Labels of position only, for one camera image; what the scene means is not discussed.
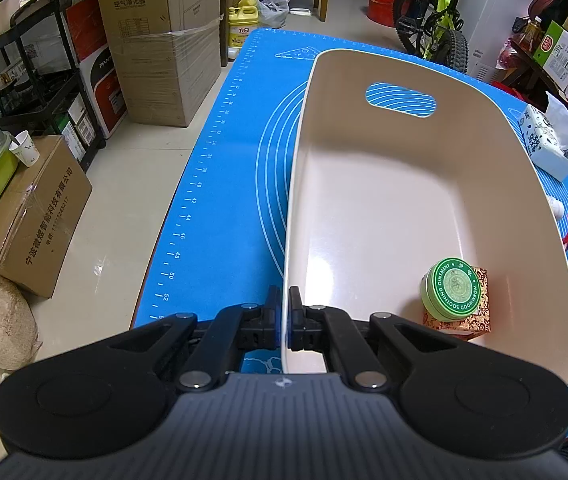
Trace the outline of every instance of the red appliance box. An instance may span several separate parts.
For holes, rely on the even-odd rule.
[[[82,0],[66,10],[68,30],[80,61],[81,78],[106,138],[126,115],[126,102],[110,56],[98,0]]]

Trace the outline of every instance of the white plastic tray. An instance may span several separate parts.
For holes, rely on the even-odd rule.
[[[427,118],[369,104],[385,82],[433,96]],[[285,294],[367,320],[421,322],[419,281],[457,256],[488,271],[491,333],[474,342],[568,384],[568,264],[541,184],[487,96],[411,62],[353,50],[315,60],[299,124],[286,234]],[[283,338],[286,340],[286,309]],[[283,350],[285,371],[325,370]]]

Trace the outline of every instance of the white tissue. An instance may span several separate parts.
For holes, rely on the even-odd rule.
[[[546,109],[546,118],[555,130],[555,137],[560,145],[560,149],[565,152],[568,150],[568,110],[551,94],[546,92],[548,96],[548,108]]]

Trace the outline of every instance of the white tile floor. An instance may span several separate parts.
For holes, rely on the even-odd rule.
[[[329,0],[326,22],[289,16],[285,28],[401,50],[395,29],[366,18],[367,2]],[[311,8],[312,3],[291,0],[290,5]],[[164,215],[231,66],[222,68],[189,127],[126,121],[97,154],[88,171],[93,191],[54,296],[32,301],[44,342],[38,359],[128,329]]]

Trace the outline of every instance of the tissue box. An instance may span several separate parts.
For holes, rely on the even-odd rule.
[[[454,335],[460,339],[468,341],[474,337],[489,333],[491,331],[491,317],[488,308],[488,277],[486,269],[473,267],[480,280],[480,304],[477,311],[466,319],[447,323],[432,317],[426,309],[424,309],[423,324],[434,330],[439,330],[446,334]]]
[[[568,153],[560,149],[555,130],[537,108],[526,105],[520,116],[520,129],[530,160],[560,182],[568,176]]]

